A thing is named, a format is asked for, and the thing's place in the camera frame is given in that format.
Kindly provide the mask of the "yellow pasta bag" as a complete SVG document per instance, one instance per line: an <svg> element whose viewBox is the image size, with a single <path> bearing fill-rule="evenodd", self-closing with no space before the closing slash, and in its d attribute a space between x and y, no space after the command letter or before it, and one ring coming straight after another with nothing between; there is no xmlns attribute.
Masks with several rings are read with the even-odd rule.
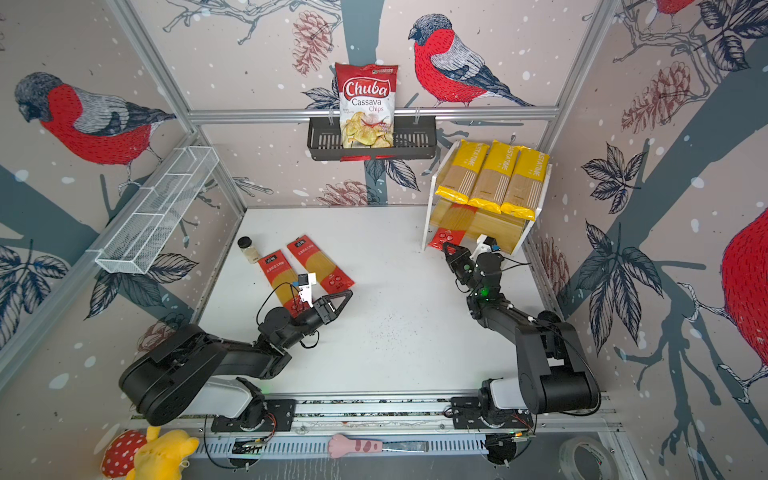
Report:
<svg viewBox="0 0 768 480"><path fill-rule="evenodd" d="M461 140L436 194L453 203L466 205L489 149L490 146L485 143Z"/></svg>
<svg viewBox="0 0 768 480"><path fill-rule="evenodd" d="M535 221L550 157L520 146L510 182L501 204L501 212L527 221Z"/></svg>
<svg viewBox="0 0 768 480"><path fill-rule="evenodd" d="M501 213L518 154L517 146L493 141L469 196L469 206Z"/></svg>

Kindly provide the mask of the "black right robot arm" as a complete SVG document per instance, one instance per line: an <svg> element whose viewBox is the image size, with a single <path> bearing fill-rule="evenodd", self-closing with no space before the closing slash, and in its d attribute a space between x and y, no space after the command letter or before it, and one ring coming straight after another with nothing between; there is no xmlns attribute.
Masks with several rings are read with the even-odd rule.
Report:
<svg viewBox="0 0 768 480"><path fill-rule="evenodd" d="M602 404L600 388L574 326L552 311L532 316L513 306L501 291L502 254L472 255L452 243L442 251L457 282L468 288L470 316L515 346L517 389L526 409L536 415L596 413Z"/></svg>

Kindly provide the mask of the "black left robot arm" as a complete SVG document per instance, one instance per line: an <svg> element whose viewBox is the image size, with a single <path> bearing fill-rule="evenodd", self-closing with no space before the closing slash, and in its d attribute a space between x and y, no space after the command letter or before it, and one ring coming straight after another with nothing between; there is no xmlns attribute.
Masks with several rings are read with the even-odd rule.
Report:
<svg viewBox="0 0 768 480"><path fill-rule="evenodd" d="M335 321L352 297L350 290L324 295L297 316L273 308L250 343L186 325L128 366L118 385L153 427L204 415L215 432L255 431L273 412L254 381L277 377L291 361L289 349Z"/></svg>

